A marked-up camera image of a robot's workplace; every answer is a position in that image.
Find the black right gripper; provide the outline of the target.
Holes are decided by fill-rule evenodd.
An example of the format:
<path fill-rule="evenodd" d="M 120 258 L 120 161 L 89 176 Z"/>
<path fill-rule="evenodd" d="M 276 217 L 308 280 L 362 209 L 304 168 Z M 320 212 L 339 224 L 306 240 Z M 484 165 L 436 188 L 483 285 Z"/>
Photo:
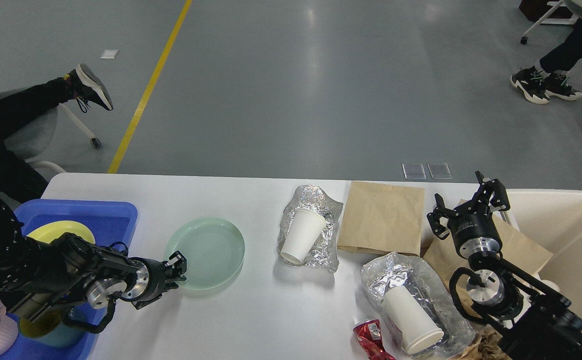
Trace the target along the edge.
<path fill-rule="evenodd" d="M 467 260 L 476 253 L 496 255 L 501 251 L 502 241 L 492 213 L 510 210 L 510 201 L 503 183 L 498 178 L 485 177 L 478 170 L 475 175 L 479 187 L 471 200 L 464 203 L 466 215 L 458 217 L 459 212 L 447 208 L 438 193 L 434 196 L 435 207 L 426 215 L 433 235 L 444 240 L 451 233 L 456 253 Z M 448 227 L 442 225 L 442 218 L 448 220 Z"/>

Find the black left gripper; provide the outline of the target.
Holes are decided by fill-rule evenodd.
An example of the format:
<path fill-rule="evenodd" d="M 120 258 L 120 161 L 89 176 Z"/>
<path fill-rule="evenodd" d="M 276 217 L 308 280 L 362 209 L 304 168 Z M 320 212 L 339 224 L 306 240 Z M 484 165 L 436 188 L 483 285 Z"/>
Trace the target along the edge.
<path fill-rule="evenodd" d="M 137 310 L 159 300 L 163 293 L 178 289 L 177 281 L 187 280 L 187 259 L 180 251 L 174 251 L 164 261 L 140 257 L 132 257 L 131 261 L 138 269 L 130 277 L 132 284 L 122 292 L 121 299 L 131 302 Z"/>

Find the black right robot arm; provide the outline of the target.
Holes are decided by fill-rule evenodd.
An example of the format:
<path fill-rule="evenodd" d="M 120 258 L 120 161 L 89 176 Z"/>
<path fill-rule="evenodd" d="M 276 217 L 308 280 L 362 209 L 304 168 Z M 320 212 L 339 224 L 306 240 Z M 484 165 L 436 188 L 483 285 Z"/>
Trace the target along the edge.
<path fill-rule="evenodd" d="M 582 360 L 582 319 L 569 309 L 571 301 L 503 257 L 493 213 L 510 209 L 506 187 L 475 175 L 479 187 L 471 199 L 447 208 L 435 194 L 426 215 L 433 234 L 451 236 L 468 262 L 449 280 L 453 305 L 468 321 L 492 326 L 513 360 Z"/>

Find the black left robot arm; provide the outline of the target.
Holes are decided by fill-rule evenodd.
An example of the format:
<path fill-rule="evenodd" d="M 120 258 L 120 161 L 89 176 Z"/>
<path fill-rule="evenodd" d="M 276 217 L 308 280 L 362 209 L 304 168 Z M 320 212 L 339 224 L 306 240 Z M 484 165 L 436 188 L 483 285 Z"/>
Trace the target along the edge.
<path fill-rule="evenodd" d="M 130 257 L 121 242 L 103 246 L 65 231 L 44 243 L 22 228 L 0 199 L 0 300 L 21 319 L 37 322 L 58 311 L 67 326 L 98 334 L 112 321 L 117 301 L 139 310 L 186 280 L 180 251 L 167 260 Z"/>

